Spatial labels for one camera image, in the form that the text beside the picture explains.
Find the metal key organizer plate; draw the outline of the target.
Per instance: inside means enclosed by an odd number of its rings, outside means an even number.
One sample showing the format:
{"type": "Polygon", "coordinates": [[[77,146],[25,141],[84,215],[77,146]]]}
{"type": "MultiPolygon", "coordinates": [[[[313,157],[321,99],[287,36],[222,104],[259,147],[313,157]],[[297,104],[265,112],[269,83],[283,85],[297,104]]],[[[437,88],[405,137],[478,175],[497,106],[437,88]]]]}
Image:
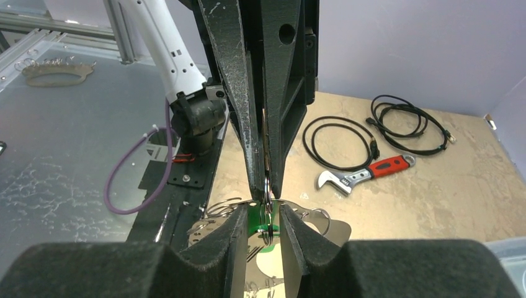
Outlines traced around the metal key organizer plate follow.
{"type": "Polygon", "coordinates": [[[218,239],[220,232],[229,228],[240,233],[226,242],[233,246],[226,252],[227,276],[234,279],[228,295],[326,297],[341,292],[344,282],[332,286],[329,280],[337,274],[336,261],[347,256],[350,225],[333,220],[321,208],[307,209],[291,201],[273,200],[279,205],[280,240],[271,247],[281,253],[278,260],[282,262],[282,273],[266,274],[258,267],[257,257],[268,254],[270,246],[255,244],[248,237],[247,204],[251,201],[237,197],[222,201],[208,209],[205,218],[188,231],[189,245],[194,248],[200,240],[218,239]]]}

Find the metal split keyring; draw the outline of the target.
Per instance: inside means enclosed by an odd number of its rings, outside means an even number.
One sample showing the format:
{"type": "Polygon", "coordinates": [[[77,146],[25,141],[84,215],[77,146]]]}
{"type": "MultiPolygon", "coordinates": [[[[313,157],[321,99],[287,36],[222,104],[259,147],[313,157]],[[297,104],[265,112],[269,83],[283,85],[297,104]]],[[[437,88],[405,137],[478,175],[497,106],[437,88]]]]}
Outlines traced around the metal split keyring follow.
{"type": "Polygon", "coordinates": [[[273,203],[270,187],[269,172],[264,174],[262,186],[257,190],[257,199],[259,200],[259,219],[261,227],[259,231],[266,246],[273,244],[274,240],[274,223],[273,223],[273,203]]]}

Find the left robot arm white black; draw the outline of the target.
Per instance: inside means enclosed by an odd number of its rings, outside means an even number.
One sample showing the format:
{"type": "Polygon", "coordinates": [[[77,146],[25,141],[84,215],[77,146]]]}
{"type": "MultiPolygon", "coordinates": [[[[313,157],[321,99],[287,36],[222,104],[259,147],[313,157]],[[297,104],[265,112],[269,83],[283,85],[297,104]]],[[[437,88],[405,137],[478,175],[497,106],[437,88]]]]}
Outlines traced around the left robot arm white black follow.
{"type": "MultiPolygon", "coordinates": [[[[228,101],[253,199],[282,196],[287,155],[314,102],[319,1],[185,1],[198,27],[212,80],[228,101]]],[[[207,79],[195,66],[165,1],[123,1],[161,73],[174,122],[193,135],[207,79]]]]}

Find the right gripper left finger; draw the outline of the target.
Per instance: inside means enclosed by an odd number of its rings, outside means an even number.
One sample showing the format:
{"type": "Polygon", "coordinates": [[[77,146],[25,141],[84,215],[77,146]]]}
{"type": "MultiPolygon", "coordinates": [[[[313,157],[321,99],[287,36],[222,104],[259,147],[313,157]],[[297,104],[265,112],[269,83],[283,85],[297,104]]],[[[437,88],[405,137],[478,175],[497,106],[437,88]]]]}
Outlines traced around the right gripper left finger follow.
{"type": "Polygon", "coordinates": [[[1,280],[2,297],[242,297],[245,205],[214,232],[175,251],[153,242],[43,243],[1,280]]]}

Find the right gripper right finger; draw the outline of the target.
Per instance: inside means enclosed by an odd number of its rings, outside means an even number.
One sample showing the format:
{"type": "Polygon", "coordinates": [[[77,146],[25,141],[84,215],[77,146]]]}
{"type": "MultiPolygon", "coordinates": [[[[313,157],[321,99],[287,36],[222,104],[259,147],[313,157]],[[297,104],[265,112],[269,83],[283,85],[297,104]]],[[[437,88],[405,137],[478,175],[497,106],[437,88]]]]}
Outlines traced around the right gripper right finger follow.
{"type": "Polygon", "coordinates": [[[465,239],[352,240],[326,297],[518,297],[495,255],[465,239]]]}

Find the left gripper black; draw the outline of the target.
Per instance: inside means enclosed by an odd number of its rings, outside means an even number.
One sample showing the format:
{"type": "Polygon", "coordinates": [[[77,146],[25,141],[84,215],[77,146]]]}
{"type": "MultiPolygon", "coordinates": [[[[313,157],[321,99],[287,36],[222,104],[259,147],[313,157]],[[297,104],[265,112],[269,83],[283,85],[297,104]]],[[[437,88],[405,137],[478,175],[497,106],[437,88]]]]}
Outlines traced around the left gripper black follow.
{"type": "Polygon", "coordinates": [[[252,199],[282,195],[288,152],[314,102],[319,1],[189,1],[212,78],[222,79],[236,119],[252,199]]]}

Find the green capped key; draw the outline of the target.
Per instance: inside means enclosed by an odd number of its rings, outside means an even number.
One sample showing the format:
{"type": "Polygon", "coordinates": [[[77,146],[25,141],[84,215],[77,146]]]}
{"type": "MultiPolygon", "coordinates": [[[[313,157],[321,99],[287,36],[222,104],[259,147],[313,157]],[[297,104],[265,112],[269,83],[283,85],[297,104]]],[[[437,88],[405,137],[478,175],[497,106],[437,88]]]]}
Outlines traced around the green capped key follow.
{"type": "Polygon", "coordinates": [[[269,243],[268,220],[264,219],[264,213],[259,203],[251,201],[247,204],[247,223],[249,240],[258,245],[271,246],[279,243],[280,224],[279,224],[279,205],[273,201],[272,215],[272,241],[269,243]]]}

